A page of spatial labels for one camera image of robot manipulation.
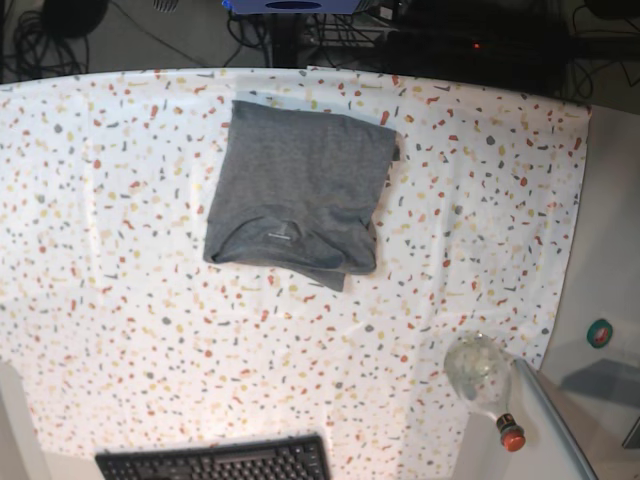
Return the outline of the grey t-shirt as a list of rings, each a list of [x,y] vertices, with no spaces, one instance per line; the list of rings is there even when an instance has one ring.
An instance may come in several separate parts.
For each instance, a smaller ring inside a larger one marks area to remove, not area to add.
[[[375,271],[372,224],[394,130],[345,115],[236,100],[203,258],[278,267],[340,292]]]

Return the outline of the clear bottle with orange cap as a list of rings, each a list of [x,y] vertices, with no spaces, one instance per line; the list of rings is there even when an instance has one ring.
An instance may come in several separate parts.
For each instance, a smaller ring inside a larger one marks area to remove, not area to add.
[[[512,360],[490,337],[466,332],[448,348],[444,372],[458,398],[472,413],[489,418],[502,447],[510,453],[526,444],[524,429],[511,413]]]

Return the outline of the black computer keyboard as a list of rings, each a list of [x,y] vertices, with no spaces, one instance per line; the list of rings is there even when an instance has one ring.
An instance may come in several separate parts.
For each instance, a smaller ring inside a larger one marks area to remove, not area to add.
[[[207,448],[100,453],[105,479],[314,479],[331,477],[323,440],[298,436]]]

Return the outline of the terrazzo patterned white tablecloth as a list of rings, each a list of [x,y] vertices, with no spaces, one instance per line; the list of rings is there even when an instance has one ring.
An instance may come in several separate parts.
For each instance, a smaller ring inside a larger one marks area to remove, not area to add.
[[[378,266],[335,293],[208,264],[234,100],[398,133]],[[1,360],[49,452],[320,432],[337,479],[450,476],[467,420],[444,373],[479,331],[539,366],[591,111],[328,68],[120,72],[1,89]]]

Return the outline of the blue box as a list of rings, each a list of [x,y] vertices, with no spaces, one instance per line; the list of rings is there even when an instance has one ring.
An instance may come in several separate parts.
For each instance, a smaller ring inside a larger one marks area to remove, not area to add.
[[[376,4],[368,0],[223,0],[222,5],[239,15],[252,14],[346,14]]]

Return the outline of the green tape roll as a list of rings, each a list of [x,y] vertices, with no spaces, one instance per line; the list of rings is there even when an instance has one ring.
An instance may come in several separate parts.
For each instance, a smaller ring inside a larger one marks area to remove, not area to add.
[[[604,348],[613,337],[613,326],[606,319],[598,319],[589,327],[586,340],[595,349]]]

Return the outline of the grey metal rail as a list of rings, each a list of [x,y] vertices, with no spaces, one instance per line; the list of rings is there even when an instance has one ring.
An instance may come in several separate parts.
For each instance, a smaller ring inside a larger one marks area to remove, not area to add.
[[[513,405],[527,437],[521,450],[527,474],[532,473],[533,479],[597,479],[536,371],[522,359],[516,359],[513,366]]]

